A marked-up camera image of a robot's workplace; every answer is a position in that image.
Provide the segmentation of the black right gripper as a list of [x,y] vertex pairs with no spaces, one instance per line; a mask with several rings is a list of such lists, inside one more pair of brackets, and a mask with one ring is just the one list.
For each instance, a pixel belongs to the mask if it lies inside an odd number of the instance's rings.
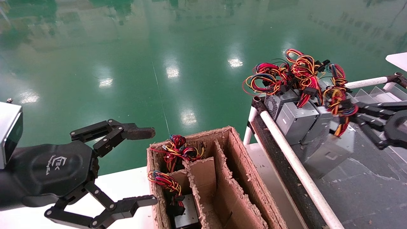
[[[356,123],[365,136],[379,149],[388,146],[407,147],[406,116],[407,102],[381,102],[352,103],[351,100],[343,101],[343,108],[352,108],[351,122]],[[365,115],[382,117],[384,124],[377,119]],[[376,132],[384,132],[386,139],[381,139]]]

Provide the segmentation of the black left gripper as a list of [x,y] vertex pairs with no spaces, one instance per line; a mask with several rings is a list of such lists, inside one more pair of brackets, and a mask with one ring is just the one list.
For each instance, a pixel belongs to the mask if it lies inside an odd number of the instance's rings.
[[[158,203],[154,195],[124,198],[114,202],[89,177],[94,158],[104,157],[124,140],[154,138],[153,127],[108,119],[73,130],[73,142],[42,144],[17,148],[9,160],[9,206],[43,207],[55,203],[45,212],[54,223],[79,229],[107,229],[117,220],[134,217],[141,207]],[[86,142],[100,139],[93,149]],[[96,217],[67,212],[65,208],[91,194],[104,210]]]

